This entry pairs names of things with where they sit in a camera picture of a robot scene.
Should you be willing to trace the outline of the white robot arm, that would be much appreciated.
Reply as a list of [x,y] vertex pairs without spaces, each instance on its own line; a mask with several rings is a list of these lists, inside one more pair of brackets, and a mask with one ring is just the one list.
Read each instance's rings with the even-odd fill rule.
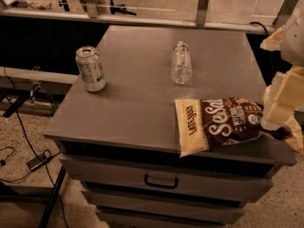
[[277,72],[264,93],[261,125],[277,130],[304,105],[304,9],[299,6],[286,24],[264,39],[260,47],[279,51],[283,61],[292,67],[285,73]]

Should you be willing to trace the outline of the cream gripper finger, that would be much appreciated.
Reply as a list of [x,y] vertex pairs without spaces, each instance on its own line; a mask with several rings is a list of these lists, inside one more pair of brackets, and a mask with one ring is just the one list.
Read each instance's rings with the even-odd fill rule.
[[284,26],[278,28],[272,35],[268,36],[261,42],[260,47],[268,51],[281,50],[283,30]]
[[264,93],[261,126],[277,130],[304,105],[304,66],[292,66],[286,73],[277,72]]

